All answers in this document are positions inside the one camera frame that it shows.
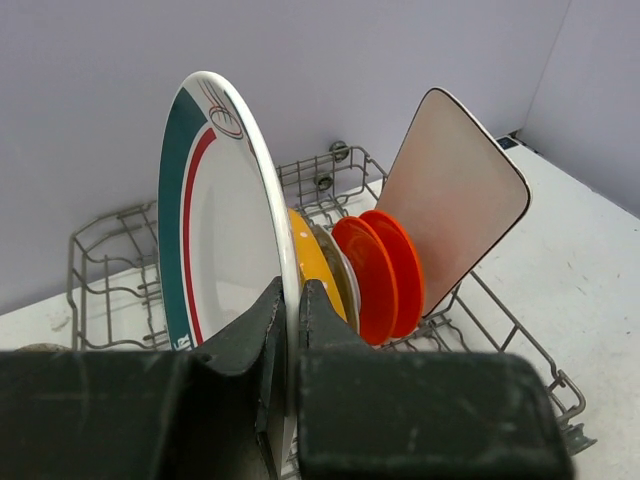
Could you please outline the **white plate green rim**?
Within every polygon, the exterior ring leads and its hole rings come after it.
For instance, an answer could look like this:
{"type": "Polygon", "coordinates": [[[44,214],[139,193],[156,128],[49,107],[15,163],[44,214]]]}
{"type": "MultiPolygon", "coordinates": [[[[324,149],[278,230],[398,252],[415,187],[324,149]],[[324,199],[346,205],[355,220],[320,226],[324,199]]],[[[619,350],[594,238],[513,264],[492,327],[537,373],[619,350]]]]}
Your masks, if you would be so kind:
{"type": "Polygon", "coordinates": [[[159,278],[176,351],[203,344],[281,278],[288,452],[296,427],[302,290],[294,236],[261,130],[236,88],[217,73],[190,74],[174,97],[161,150],[157,217],[159,278]]]}

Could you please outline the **orange round plate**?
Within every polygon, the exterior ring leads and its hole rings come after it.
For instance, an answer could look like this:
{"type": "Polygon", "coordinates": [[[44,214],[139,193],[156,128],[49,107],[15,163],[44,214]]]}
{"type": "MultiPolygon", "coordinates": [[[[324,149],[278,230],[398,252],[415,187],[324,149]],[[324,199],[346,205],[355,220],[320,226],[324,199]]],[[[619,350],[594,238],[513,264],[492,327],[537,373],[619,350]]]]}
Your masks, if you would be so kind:
{"type": "Polygon", "coordinates": [[[340,219],[332,237],[349,260],[361,295],[360,335],[370,345],[385,343],[398,318],[398,288],[380,236],[359,217],[340,219]]]}
{"type": "Polygon", "coordinates": [[[416,329],[425,304],[420,255],[406,229],[390,214],[369,210],[360,218],[379,236],[391,260],[398,292],[397,319],[391,337],[405,337],[416,329]]]}

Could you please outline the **light blue scalloped plate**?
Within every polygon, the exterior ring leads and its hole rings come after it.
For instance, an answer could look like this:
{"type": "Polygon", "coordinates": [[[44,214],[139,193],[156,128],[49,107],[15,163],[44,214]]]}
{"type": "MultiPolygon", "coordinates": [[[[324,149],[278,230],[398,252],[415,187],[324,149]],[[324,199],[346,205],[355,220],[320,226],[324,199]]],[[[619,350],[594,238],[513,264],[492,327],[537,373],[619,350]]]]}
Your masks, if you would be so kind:
{"type": "Polygon", "coordinates": [[[311,231],[335,280],[345,310],[346,322],[356,333],[360,333],[361,296],[353,267],[327,228],[314,225],[311,231]]]}

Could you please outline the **yellow dotted scalloped plate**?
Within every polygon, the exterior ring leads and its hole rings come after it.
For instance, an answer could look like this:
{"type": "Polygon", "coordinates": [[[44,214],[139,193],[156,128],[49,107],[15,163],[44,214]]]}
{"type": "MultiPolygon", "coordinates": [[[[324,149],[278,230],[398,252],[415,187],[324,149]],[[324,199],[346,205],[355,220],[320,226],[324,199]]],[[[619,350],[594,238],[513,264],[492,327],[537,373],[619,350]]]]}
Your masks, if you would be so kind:
{"type": "Polygon", "coordinates": [[[288,209],[288,215],[293,229],[295,251],[302,283],[307,280],[319,280],[323,284],[334,310],[346,321],[347,316],[338,287],[311,227],[292,208],[288,209]]]}

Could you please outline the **white rectangular plate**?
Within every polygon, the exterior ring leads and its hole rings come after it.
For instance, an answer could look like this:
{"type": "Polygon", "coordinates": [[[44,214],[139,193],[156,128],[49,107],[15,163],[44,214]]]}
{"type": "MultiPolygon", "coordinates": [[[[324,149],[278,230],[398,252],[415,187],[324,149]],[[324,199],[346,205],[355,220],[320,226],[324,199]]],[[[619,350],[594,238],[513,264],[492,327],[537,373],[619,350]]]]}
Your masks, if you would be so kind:
{"type": "Polygon", "coordinates": [[[433,87],[417,107],[376,207],[416,247],[429,314],[530,204],[526,178],[504,148],[454,95],[433,87]]]}

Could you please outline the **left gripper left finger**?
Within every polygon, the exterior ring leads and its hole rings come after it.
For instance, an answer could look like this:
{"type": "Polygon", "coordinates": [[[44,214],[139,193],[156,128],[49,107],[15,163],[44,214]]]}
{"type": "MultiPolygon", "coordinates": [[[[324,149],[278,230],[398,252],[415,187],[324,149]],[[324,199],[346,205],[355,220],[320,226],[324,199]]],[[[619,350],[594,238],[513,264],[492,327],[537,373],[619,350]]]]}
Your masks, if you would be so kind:
{"type": "Polygon", "coordinates": [[[5,479],[276,479],[287,309],[275,278],[180,352],[1,355],[5,479]]]}

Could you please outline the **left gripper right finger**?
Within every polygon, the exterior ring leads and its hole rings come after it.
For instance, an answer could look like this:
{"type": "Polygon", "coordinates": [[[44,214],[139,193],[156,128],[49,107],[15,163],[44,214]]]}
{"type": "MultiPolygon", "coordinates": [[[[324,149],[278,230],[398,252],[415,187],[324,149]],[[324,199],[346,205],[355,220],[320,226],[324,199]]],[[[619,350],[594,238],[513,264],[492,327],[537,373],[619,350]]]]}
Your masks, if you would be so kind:
{"type": "Polygon", "coordinates": [[[305,479],[569,479],[544,385],[500,353],[384,352],[308,281],[300,300],[297,450],[305,479]]]}

